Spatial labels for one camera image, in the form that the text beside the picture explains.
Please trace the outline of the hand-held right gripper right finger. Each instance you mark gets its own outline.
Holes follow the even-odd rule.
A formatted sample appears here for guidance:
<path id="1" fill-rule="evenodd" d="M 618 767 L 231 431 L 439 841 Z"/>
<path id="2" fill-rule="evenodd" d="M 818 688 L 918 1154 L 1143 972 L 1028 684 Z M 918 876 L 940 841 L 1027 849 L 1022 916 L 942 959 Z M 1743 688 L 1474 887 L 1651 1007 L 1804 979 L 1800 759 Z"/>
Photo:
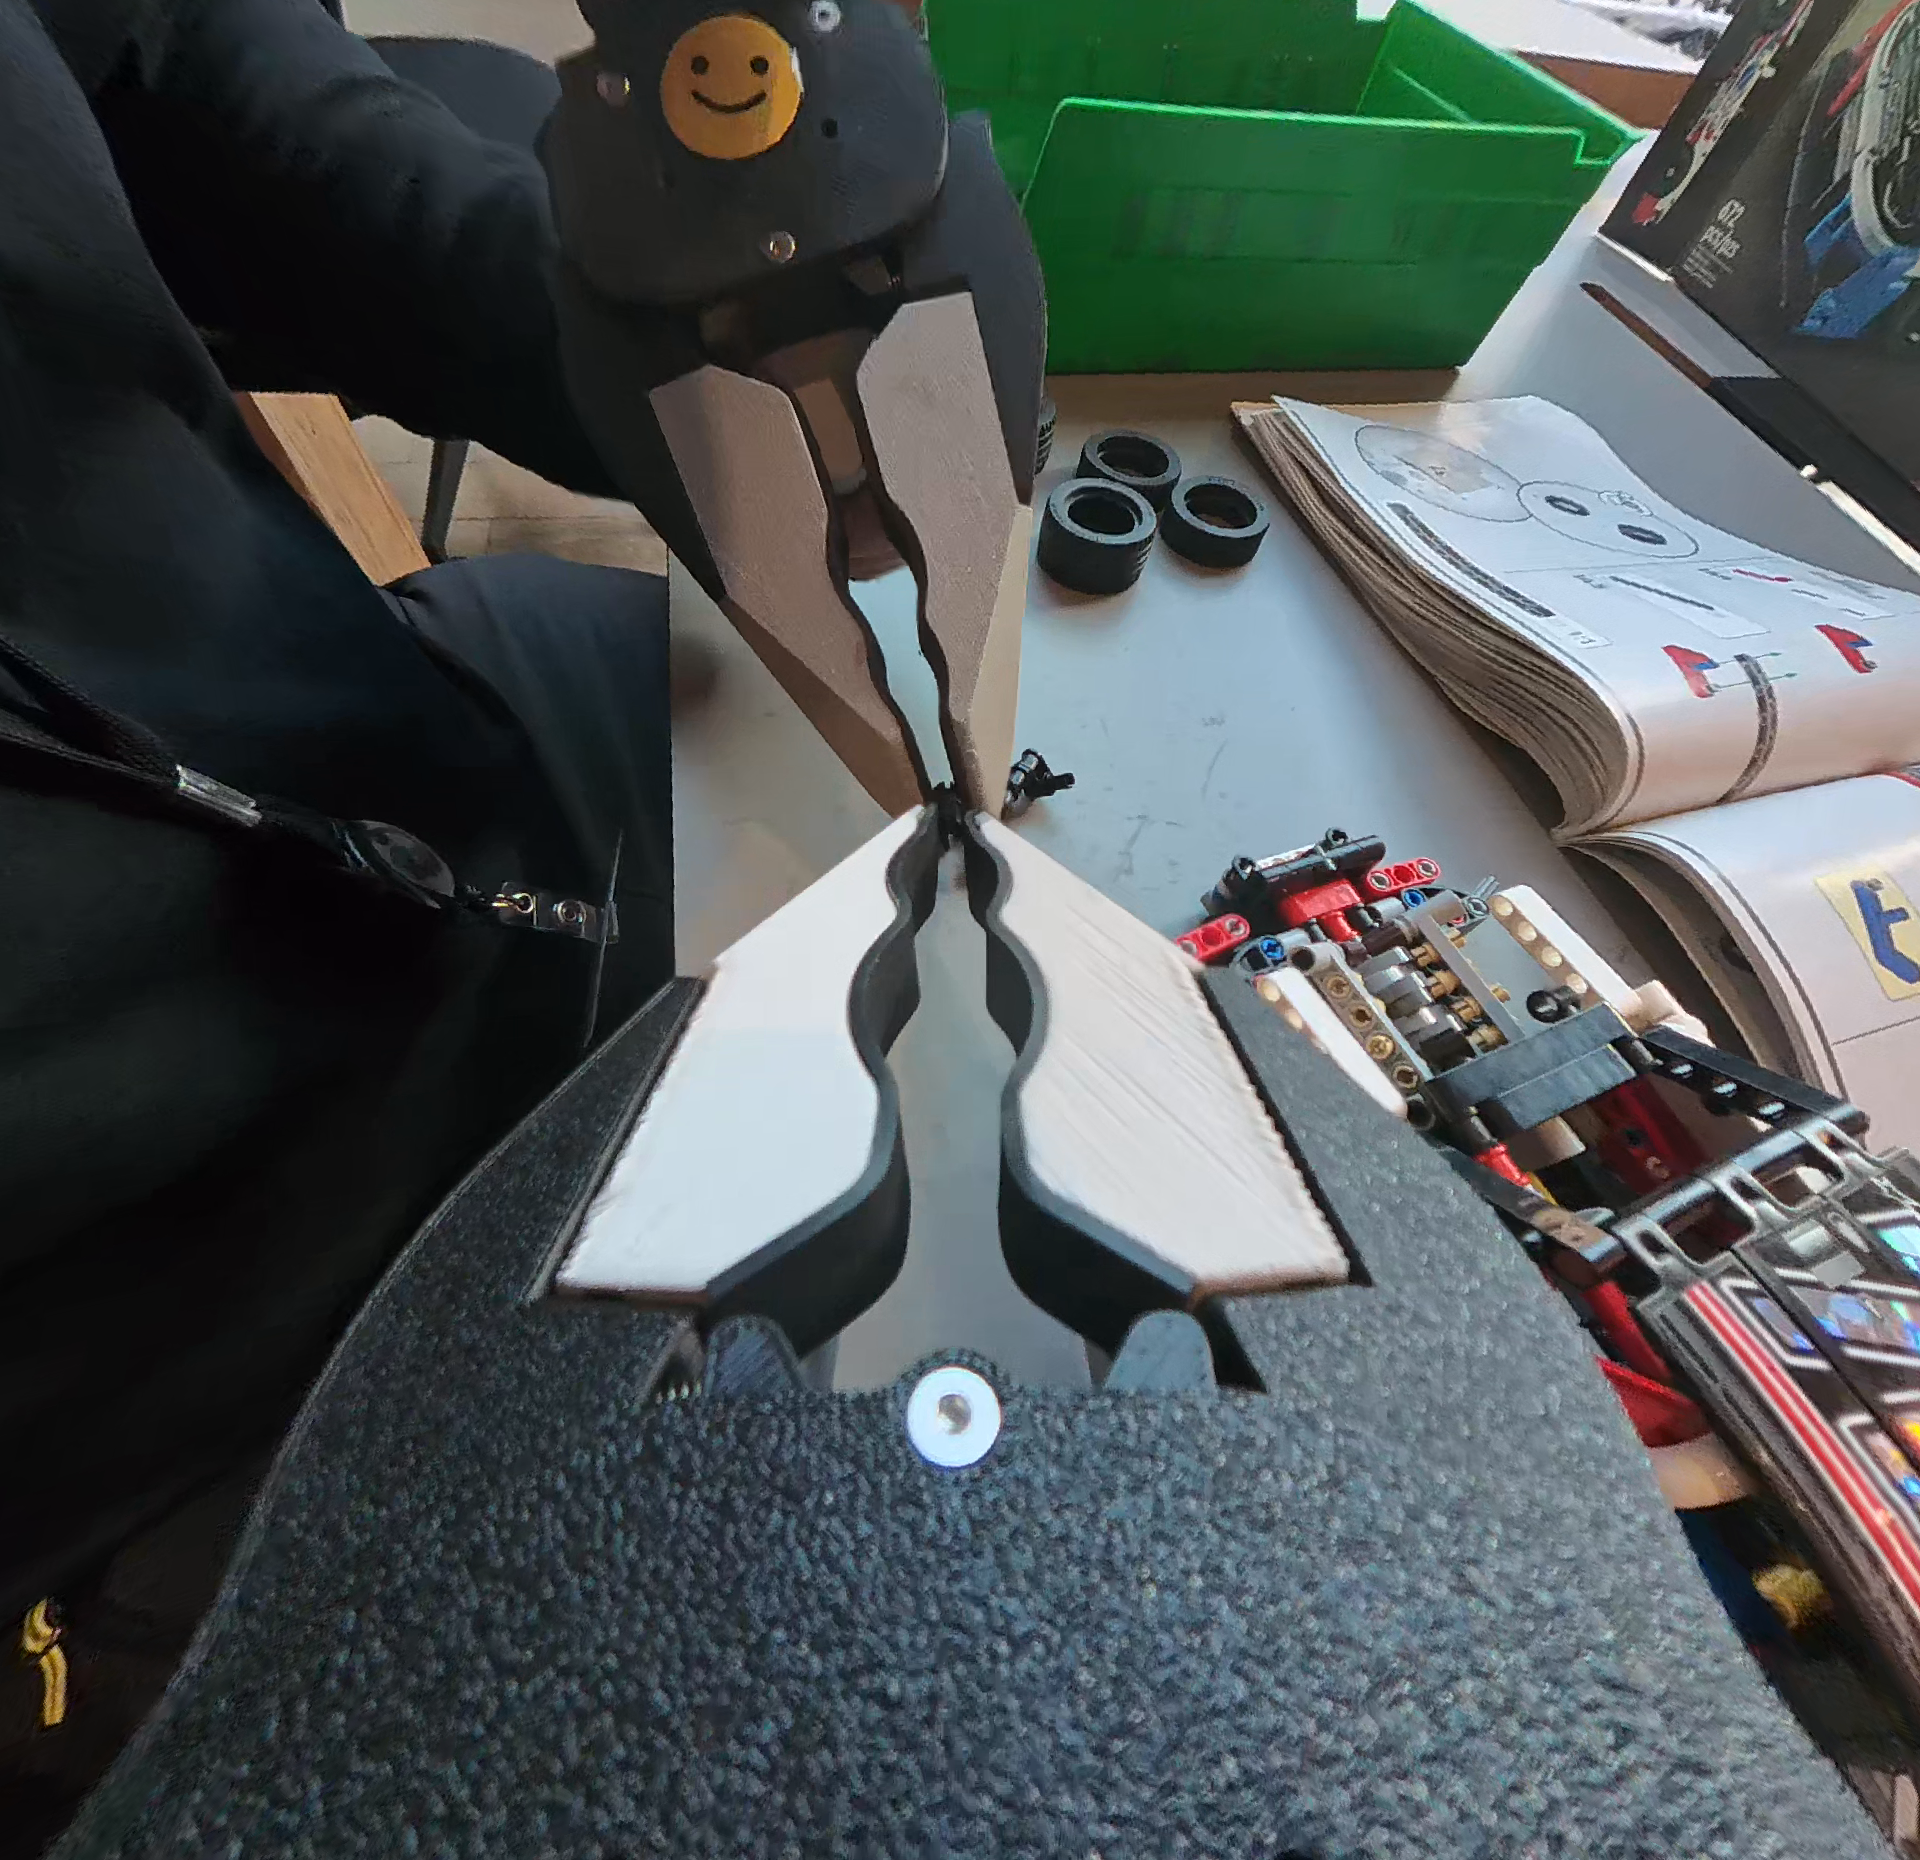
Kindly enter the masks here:
<path id="1" fill-rule="evenodd" d="M 1206 969 L 999 818 L 962 818 L 961 843 L 1016 1054 L 999 1237 L 1017 1291 L 1112 1356 L 1162 1309 L 1347 1284 Z"/>

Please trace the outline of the toy brick race car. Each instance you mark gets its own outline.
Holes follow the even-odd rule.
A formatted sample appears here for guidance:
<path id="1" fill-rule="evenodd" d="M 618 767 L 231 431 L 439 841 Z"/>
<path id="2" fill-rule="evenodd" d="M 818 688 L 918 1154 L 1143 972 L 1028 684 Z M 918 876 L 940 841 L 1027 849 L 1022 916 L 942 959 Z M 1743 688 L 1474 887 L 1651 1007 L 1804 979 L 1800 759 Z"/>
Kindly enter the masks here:
<path id="1" fill-rule="evenodd" d="M 1175 945 L 1404 1116 L 1571 1304 L 1720 1603 L 1917 1856 L 1917 1159 L 1533 887 L 1331 827 Z"/>

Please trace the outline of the instruction booklet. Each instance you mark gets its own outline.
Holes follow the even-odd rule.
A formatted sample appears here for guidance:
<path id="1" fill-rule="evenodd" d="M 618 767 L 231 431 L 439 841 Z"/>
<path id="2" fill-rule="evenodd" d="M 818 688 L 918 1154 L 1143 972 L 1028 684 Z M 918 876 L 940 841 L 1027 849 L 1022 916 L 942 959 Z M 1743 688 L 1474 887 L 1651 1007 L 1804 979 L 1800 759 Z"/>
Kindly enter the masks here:
<path id="1" fill-rule="evenodd" d="M 1917 592 L 1704 524 L 1538 395 L 1233 422 L 1753 1058 L 1917 1148 Z"/>

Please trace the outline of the wooden box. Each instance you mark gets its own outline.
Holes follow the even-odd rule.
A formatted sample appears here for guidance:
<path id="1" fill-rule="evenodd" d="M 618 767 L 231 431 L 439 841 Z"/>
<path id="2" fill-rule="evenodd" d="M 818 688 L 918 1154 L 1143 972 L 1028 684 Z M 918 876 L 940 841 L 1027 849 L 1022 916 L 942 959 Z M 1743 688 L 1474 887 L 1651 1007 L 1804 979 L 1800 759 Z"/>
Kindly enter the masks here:
<path id="1" fill-rule="evenodd" d="M 235 391 L 235 409 L 256 447 L 373 585 L 427 569 L 412 520 L 360 447 L 340 397 L 324 391 Z"/>

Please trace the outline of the person's left forearm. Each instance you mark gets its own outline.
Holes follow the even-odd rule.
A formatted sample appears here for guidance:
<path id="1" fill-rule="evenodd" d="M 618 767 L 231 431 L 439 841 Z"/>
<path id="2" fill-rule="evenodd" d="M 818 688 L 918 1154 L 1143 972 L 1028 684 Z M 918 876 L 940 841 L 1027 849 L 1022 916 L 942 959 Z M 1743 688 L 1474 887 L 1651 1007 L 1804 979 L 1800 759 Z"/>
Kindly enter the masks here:
<path id="1" fill-rule="evenodd" d="M 468 132 L 316 0 L 139 0 L 93 111 L 227 385 L 324 391 L 618 494 L 563 395 L 530 152 Z"/>

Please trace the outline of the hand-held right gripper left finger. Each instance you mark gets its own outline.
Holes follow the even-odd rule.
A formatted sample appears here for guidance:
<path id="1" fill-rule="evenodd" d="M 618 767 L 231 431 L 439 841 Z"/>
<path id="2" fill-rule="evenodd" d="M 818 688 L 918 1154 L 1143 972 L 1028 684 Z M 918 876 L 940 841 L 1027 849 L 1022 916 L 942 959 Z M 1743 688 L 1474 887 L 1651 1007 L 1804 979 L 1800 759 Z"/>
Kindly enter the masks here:
<path id="1" fill-rule="evenodd" d="M 940 807 L 898 818 L 706 966 L 560 1296 L 763 1317 L 815 1350 L 892 1288 L 907 1172 L 886 1057 L 918 1007 L 942 850 Z"/>

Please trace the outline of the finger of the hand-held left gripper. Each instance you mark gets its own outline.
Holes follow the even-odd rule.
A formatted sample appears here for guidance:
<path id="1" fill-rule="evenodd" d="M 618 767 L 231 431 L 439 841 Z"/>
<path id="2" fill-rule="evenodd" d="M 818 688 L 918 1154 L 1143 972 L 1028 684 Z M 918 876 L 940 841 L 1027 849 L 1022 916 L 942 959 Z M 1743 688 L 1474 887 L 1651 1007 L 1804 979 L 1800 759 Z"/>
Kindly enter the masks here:
<path id="1" fill-rule="evenodd" d="M 658 385 L 651 412 L 727 623 L 886 813 L 923 807 L 926 765 L 845 596 L 840 514 L 799 404 L 781 385 L 702 364 Z"/>
<path id="2" fill-rule="evenodd" d="M 1007 460 L 975 294 L 892 312 L 852 395 L 879 514 L 913 574 L 954 788 L 994 818 L 1016 763 L 1034 506 Z"/>

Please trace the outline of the clear badge holder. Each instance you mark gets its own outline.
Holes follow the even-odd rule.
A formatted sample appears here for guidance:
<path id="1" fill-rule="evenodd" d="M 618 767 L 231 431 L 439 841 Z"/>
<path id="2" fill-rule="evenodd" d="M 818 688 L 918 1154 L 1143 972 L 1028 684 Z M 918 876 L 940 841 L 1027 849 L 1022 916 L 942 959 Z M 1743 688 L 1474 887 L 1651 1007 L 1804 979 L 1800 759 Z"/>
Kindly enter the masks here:
<path id="1" fill-rule="evenodd" d="M 607 893 L 602 893 L 600 906 L 593 912 L 593 932 L 589 932 L 593 959 L 589 959 L 589 991 L 584 991 L 584 1019 L 583 1019 L 578 1057 L 593 1054 L 595 1019 L 600 1019 L 600 992 L 602 992 L 602 975 L 607 975 L 607 947 L 608 947 L 608 940 L 618 940 L 620 850 L 624 850 L 624 827 L 612 833 Z"/>

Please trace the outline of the black toy set box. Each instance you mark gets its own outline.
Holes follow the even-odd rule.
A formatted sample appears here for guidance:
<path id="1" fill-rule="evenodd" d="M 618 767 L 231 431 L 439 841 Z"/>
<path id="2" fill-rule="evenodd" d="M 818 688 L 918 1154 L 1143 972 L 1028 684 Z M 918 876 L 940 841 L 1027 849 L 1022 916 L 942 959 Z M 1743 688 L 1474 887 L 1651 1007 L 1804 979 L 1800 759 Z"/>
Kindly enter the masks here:
<path id="1" fill-rule="evenodd" d="M 1694 371 L 1917 544 L 1917 0 L 1741 0 L 1605 240 L 1764 371 Z"/>

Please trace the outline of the person's black-clothed body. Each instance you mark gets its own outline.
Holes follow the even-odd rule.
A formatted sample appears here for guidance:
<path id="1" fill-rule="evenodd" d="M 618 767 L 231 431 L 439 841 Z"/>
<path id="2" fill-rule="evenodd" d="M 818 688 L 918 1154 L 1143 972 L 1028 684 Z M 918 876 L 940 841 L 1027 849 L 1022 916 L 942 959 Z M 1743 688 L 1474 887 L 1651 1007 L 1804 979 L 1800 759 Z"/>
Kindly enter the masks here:
<path id="1" fill-rule="evenodd" d="M 4 1856 L 171 1684 L 397 1245 L 673 972 L 656 574 L 373 585 L 256 447 L 4 0 Z"/>

